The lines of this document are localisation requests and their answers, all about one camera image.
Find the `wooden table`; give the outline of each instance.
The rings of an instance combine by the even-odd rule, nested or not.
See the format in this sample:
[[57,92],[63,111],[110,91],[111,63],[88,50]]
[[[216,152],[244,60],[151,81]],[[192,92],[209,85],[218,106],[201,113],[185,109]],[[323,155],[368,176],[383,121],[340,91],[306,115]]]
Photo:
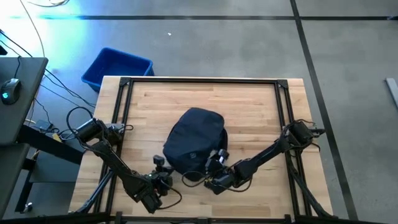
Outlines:
[[[95,117],[110,123],[120,77],[104,77],[99,93]],[[288,79],[295,119],[311,120],[310,108],[302,79]],[[119,120],[124,108],[125,88]],[[127,131],[121,158],[140,174],[154,169],[153,155],[163,155],[163,144],[179,117],[191,107],[200,107],[223,115],[228,132],[227,164],[252,157],[270,146],[279,137],[280,124],[274,87],[265,84],[217,84],[217,83],[134,83],[127,124],[134,126]],[[308,188],[323,208],[332,213],[320,154],[317,148],[308,147],[302,154]],[[98,184],[102,160],[92,152],[86,152],[81,162],[70,210],[83,205]],[[199,185],[188,188],[181,183],[181,175],[172,174],[174,187],[181,191],[182,202],[170,209],[149,214],[141,203],[135,203],[124,192],[118,179],[112,214],[122,211],[125,216],[139,217],[209,217],[209,218],[283,218],[293,214],[283,154],[259,168],[252,186],[243,193],[225,191],[214,195]],[[105,189],[101,211],[105,208],[108,189]],[[297,188],[300,211],[304,214],[302,194]],[[163,205],[178,200],[170,191],[162,197]]]

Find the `metal stand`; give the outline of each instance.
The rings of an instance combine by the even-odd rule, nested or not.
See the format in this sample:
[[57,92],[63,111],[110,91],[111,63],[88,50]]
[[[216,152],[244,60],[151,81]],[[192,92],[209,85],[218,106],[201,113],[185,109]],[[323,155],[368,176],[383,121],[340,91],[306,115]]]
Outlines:
[[22,187],[22,192],[19,195],[19,199],[17,205],[15,207],[15,212],[19,213],[27,213],[32,210],[32,203],[27,203],[27,199],[30,194],[30,190],[32,190],[33,183],[30,182],[30,176],[33,173],[33,169],[35,167],[36,161],[33,159],[25,159],[24,164],[22,165],[22,169],[28,170],[28,174],[25,179],[24,186]]
[[81,151],[62,142],[58,142],[26,125],[22,125],[17,141],[27,143],[40,151],[47,152],[78,165],[80,165],[81,158],[83,157]]

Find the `computer mouse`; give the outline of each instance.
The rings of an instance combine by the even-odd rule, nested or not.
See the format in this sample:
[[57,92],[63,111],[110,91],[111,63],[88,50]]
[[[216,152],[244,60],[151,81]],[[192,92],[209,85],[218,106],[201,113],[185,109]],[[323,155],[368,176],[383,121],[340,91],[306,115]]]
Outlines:
[[19,99],[19,92],[21,91],[21,81],[17,78],[12,78],[5,81],[0,89],[0,97],[2,103],[11,105]]

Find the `cable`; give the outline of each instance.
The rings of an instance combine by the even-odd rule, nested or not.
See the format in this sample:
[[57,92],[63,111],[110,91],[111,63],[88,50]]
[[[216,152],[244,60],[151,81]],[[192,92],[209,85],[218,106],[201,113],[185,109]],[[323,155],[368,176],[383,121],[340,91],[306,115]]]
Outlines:
[[14,78],[17,78],[17,73],[18,73],[18,70],[19,70],[19,67],[20,67],[20,65],[21,65],[21,56],[18,56],[18,58],[17,58],[17,60],[18,60],[18,67],[17,67],[17,70],[15,71],[15,74],[14,74]]
[[76,103],[74,103],[72,100],[69,100],[69,99],[67,99],[67,98],[65,98],[65,97],[63,97],[63,96],[61,96],[61,95],[59,95],[58,93],[52,91],[51,89],[47,88],[46,86],[43,86],[42,84],[40,84],[40,86],[43,87],[43,88],[45,88],[46,90],[48,90],[48,91],[54,93],[55,95],[57,95],[57,96],[63,98],[64,100],[67,100],[67,101],[69,101],[70,103],[73,103],[75,106],[79,106],[79,105],[77,105]]
[[37,156],[39,155],[39,152],[40,152],[40,150],[36,150],[30,159],[36,160]]
[[120,133],[123,133],[123,132],[125,132],[125,131],[131,131],[131,130],[133,130],[133,129],[134,129],[134,126],[133,126],[133,125],[127,124],[127,125],[124,125],[123,127],[119,128],[119,129],[117,129],[116,131],[120,132],[120,130],[122,130]]
[[75,107],[74,109],[70,110],[70,111],[68,112],[68,114],[67,114],[67,126],[68,126],[69,130],[70,130],[70,131],[76,136],[76,138],[80,141],[80,139],[79,139],[79,138],[77,137],[77,135],[76,135],[76,134],[77,134],[76,129],[73,130],[72,127],[70,126],[70,123],[69,123],[69,116],[70,116],[70,114],[71,114],[73,111],[77,110],[77,109],[83,109],[83,110],[87,111],[87,113],[90,115],[90,118],[93,118],[93,113],[92,113],[90,110],[88,110],[87,108],[85,108],[85,107],[77,106],[77,107]]
[[35,6],[40,6],[40,7],[57,7],[57,6],[66,5],[66,4],[69,2],[69,0],[64,0],[64,1],[58,2],[58,3],[52,3],[51,1],[49,1],[49,2],[50,2],[51,5],[45,6],[45,5],[41,5],[41,4],[37,4],[37,3],[34,3],[34,2],[28,1],[28,3],[33,4],[33,5],[35,5]]
[[0,40],[0,42],[2,42],[2,44],[3,44],[4,46],[6,46],[6,47],[9,48],[10,50],[12,50],[15,54],[17,54],[18,56],[21,57],[21,55],[20,55],[19,53],[17,53],[14,49],[10,48],[10,47],[9,47],[6,43],[4,43],[2,40]]
[[[26,51],[23,47],[21,47],[19,44],[17,44],[15,41],[13,41],[11,38],[9,38],[2,30],[0,30],[0,33],[5,36],[5,38],[7,38],[9,41],[11,41],[13,44],[15,44],[16,46],[18,46],[20,49],[22,49],[25,53],[27,53],[30,57],[33,57],[28,51]],[[55,79],[58,80],[58,82],[61,83],[62,86],[60,86],[59,84],[56,84],[53,80],[51,80],[46,74],[44,74],[45,77],[47,77],[52,83],[54,83],[54,85],[59,86],[60,88],[65,89],[67,92],[69,92],[69,94],[71,94],[71,96],[79,98],[81,100],[83,100],[87,105],[94,107],[95,108],[95,104],[94,103],[89,103],[87,102],[85,99],[83,99],[79,94],[75,93],[74,91],[72,91],[71,89],[67,88],[59,78],[57,78],[53,73],[51,73],[48,69],[45,69],[45,71],[47,71],[49,74],[51,74]]]
[[69,131],[69,129],[65,129],[65,130],[60,131],[60,132],[58,133],[58,136],[59,136],[59,138],[60,138],[62,141],[72,140],[72,139],[75,139],[75,138],[76,138],[76,137],[70,138],[70,136],[73,134],[72,132],[71,132],[66,138],[63,138],[63,137],[62,137],[62,134],[63,134],[65,131]]
[[[201,178],[204,178],[204,179],[201,180],[201,181],[199,181],[199,182],[197,182],[197,183],[195,183],[195,184],[193,184],[193,185],[189,185],[189,184],[187,184],[187,183],[184,181],[185,175],[187,175],[188,173],[200,174],[200,175],[201,175]],[[183,173],[182,176],[181,176],[181,182],[182,182],[185,186],[187,186],[187,187],[196,187],[196,186],[199,186],[201,183],[203,183],[203,182],[206,181],[206,180],[207,180],[207,178],[206,178],[206,176],[205,176],[204,174],[202,174],[202,173],[199,172],[199,171],[194,171],[194,170],[192,170],[192,171],[186,171],[186,172]]]
[[22,49],[25,53],[27,53],[30,57],[33,57],[29,52],[27,52],[23,47],[21,47],[19,44],[15,43],[11,38],[9,38],[2,30],[0,30],[0,33],[7,38],[9,41],[11,41],[13,44],[17,45],[20,49]]
[[50,131],[41,129],[39,127],[33,126],[32,128],[37,128],[41,133],[55,133],[58,134],[60,132],[60,130],[58,128],[52,128]]
[[163,208],[158,208],[158,210],[168,209],[168,208],[171,208],[171,207],[177,205],[178,203],[180,203],[181,200],[182,200],[182,194],[181,194],[178,190],[172,188],[169,184],[166,184],[165,182],[163,182],[163,180],[160,180],[160,181],[161,181],[162,184],[164,184],[164,185],[165,185],[166,187],[168,187],[170,190],[172,190],[172,191],[174,191],[175,193],[177,193],[177,194],[180,196],[180,199],[179,199],[177,202],[175,202],[175,203],[173,203],[173,204],[171,204],[171,205],[168,205],[168,206],[163,207]]
[[306,122],[306,123],[308,123],[308,124],[316,125],[315,122],[313,122],[313,121],[307,121],[307,120],[304,120],[304,119],[298,119],[298,120],[296,120],[296,121],[297,121],[297,122],[304,121],[304,122]]
[[245,191],[249,190],[249,188],[250,188],[250,186],[251,186],[251,181],[252,181],[252,180],[253,180],[253,177],[250,178],[249,185],[248,185],[245,189],[243,189],[243,190],[235,190],[235,189],[231,189],[231,188],[229,188],[229,187],[224,187],[224,186],[222,186],[222,185],[217,185],[217,186],[218,186],[218,187],[222,187],[222,188],[224,188],[225,190],[230,190],[230,191],[232,191],[232,192],[241,193],[241,192],[245,192]]
[[47,115],[47,121],[51,124],[50,117],[49,117],[49,112],[44,108],[43,104],[41,104],[36,98],[34,98],[34,100],[35,100],[40,106],[43,107],[43,110],[45,111],[45,114]]
[[67,92],[69,92],[69,94],[71,94],[71,96],[79,98],[81,100],[83,100],[88,106],[91,106],[93,108],[95,108],[95,104],[94,103],[89,103],[87,102],[85,99],[83,99],[79,94],[75,93],[74,91],[72,91],[71,89],[69,89],[68,87],[66,87],[59,78],[57,78],[54,74],[52,74],[50,71],[48,71],[47,69],[45,69],[49,74],[51,74],[56,80],[58,80],[58,82],[61,83],[62,86],[60,86],[59,84],[56,84],[50,77],[48,77],[46,74],[44,74],[45,77],[47,77],[54,85],[63,88],[64,90],[66,90]]
[[321,147],[318,144],[315,144],[314,142],[311,142],[311,145],[315,146],[318,148],[319,151],[321,151]]
[[29,122],[29,123],[34,123],[34,124],[36,124],[35,121],[29,120],[29,119],[25,119],[25,121],[27,121],[27,122]]
[[35,101],[32,102],[32,114],[30,115],[29,118],[30,121],[32,121],[34,110],[35,110]]
[[27,11],[27,9],[26,9],[24,3],[22,2],[22,0],[19,0],[19,1],[21,2],[22,7],[24,7],[25,12],[26,12],[27,16],[29,17],[30,21],[32,22],[33,28],[36,30],[36,34],[37,34],[37,36],[39,37],[39,40],[40,40],[40,45],[42,46],[43,57],[45,57],[45,54],[44,54],[44,46],[43,46],[42,38],[40,37],[40,34],[39,34],[39,32],[37,31],[37,28],[36,28],[36,26],[35,26],[35,23],[33,22],[32,18],[30,17],[30,14],[29,14],[29,12]]

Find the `blue crate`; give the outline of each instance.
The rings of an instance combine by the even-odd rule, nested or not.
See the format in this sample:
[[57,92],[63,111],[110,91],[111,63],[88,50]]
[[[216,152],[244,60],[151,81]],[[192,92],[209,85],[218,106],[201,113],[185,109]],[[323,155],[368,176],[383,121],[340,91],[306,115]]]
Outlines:
[[105,75],[154,76],[152,64],[149,59],[105,47],[81,76],[81,80],[99,92]]

